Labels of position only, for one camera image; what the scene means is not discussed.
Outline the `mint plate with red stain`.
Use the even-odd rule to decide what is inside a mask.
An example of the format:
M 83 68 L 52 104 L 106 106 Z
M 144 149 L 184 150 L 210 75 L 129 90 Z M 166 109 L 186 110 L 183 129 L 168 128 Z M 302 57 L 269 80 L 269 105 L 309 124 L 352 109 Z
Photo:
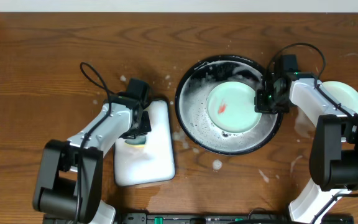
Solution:
M 261 118 L 254 109 L 255 90 L 241 82 L 224 82 L 207 97 L 207 113 L 218 128 L 229 133 L 251 130 Z

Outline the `mint green plate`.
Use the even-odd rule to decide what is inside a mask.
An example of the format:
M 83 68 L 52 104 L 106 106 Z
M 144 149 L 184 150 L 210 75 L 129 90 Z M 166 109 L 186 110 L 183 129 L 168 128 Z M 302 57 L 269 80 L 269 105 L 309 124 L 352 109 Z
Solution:
M 353 87 L 337 81 L 324 82 L 323 86 L 342 105 L 358 114 L 358 92 Z

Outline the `green yellow sponge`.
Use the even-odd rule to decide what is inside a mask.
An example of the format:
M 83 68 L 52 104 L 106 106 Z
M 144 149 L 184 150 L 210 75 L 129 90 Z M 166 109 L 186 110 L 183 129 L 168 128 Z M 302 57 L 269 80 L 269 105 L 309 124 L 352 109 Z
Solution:
M 133 139 L 126 139 L 124 142 L 131 147 L 144 147 L 147 142 L 147 138 L 146 136 L 137 136 Z

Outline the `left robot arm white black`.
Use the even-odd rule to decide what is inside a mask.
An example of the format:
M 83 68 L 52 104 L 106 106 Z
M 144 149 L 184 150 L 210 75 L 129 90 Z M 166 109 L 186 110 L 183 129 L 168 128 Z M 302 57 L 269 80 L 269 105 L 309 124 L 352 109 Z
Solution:
M 101 202 L 104 155 L 119 138 L 150 132 L 147 97 L 110 96 L 97 117 L 66 141 L 46 143 L 35 185 L 34 210 L 91 223 Z

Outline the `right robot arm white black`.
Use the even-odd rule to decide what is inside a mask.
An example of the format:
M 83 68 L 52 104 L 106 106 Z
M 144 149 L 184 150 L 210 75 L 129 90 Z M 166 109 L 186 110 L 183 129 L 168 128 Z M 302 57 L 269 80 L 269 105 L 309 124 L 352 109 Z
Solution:
M 330 94 L 312 73 L 263 75 L 255 110 L 301 109 L 316 130 L 309 158 L 311 179 L 288 206 L 290 223 L 321 223 L 341 198 L 358 197 L 358 114 Z

